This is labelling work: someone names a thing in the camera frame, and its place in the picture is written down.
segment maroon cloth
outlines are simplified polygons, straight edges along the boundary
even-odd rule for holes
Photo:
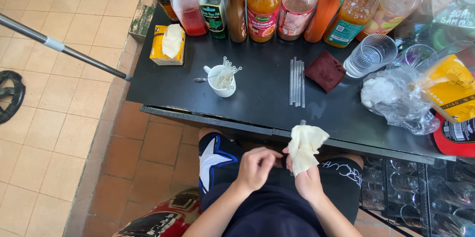
[[[346,70],[335,57],[324,50],[307,66],[304,74],[329,93],[345,78]]]

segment clear plastic cup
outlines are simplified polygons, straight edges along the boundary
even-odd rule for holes
[[[393,39],[383,34],[367,36],[343,63],[346,74],[360,78],[391,63],[398,54]]]
[[[431,47],[424,44],[415,44],[396,56],[395,60],[386,66],[386,69],[397,68],[403,65],[416,67],[426,60],[437,61],[437,53]]]

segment black shorts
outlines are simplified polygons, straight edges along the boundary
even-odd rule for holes
[[[244,149],[224,135],[211,132],[199,141],[199,188],[202,198],[212,187],[237,178]],[[297,192],[295,178],[285,167],[272,168],[267,185]],[[320,180],[325,195],[352,224],[356,220],[361,189],[361,167],[353,160],[339,157],[320,162]]]

